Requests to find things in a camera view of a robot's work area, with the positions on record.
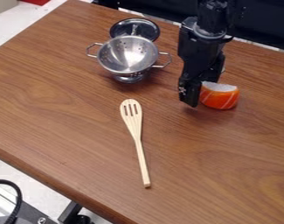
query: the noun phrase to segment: metal colander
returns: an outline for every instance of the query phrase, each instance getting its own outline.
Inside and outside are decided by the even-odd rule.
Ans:
[[[94,46],[101,46],[97,55],[90,53]],[[154,65],[159,54],[168,55],[169,61],[161,66]],[[105,44],[94,43],[87,48],[87,56],[97,58],[118,81],[129,83],[143,79],[151,67],[163,68],[171,62],[169,53],[158,52],[152,41],[137,36],[112,38]]]

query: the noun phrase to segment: slotted spatula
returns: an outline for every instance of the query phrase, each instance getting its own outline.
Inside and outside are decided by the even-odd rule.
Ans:
[[[126,123],[131,136],[135,140],[137,157],[142,172],[142,181],[145,187],[150,187],[149,173],[147,169],[146,159],[143,153],[141,133],[142,133],[142,107],[141,104],[132,99],[125,100],[121,106],[121,117]]]

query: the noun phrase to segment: orange object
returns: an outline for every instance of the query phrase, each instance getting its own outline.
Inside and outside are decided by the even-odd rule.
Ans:
[[[237,87],[203,81],[200,101],[214,109],[231,109],[237,105],[240,91]]]

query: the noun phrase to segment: wooden table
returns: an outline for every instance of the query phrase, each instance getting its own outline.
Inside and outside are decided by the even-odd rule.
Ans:
[[[125,85],[85,55],[132,15],[69,1],[0,47],[0,159],[113,223],[284,224],[284,53],[231,42],[222,82],[236,109],[177,95],[178,27],[157,22],[173,63]],[[119,113],[144,112],[145,190]]]

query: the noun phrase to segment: white floor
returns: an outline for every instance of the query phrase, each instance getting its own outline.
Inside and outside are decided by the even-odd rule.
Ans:
[[[53,11],[66,0],[51,0],[43,6],[31,3],[19,2],[18,6],[0,14],[0,46],[19,34],[40,18]],[[57,220],[59,215],[66,208],[70,200],[52,189],[40,184],[33,178],[14,169],[6,163],[0,161],[0,179],[8,179],[19,185],[24,201],[36,207],[49,217]],[[83,209],[81,214],[86,214],[92,218],[96,224],[109,224],[101,217]]]

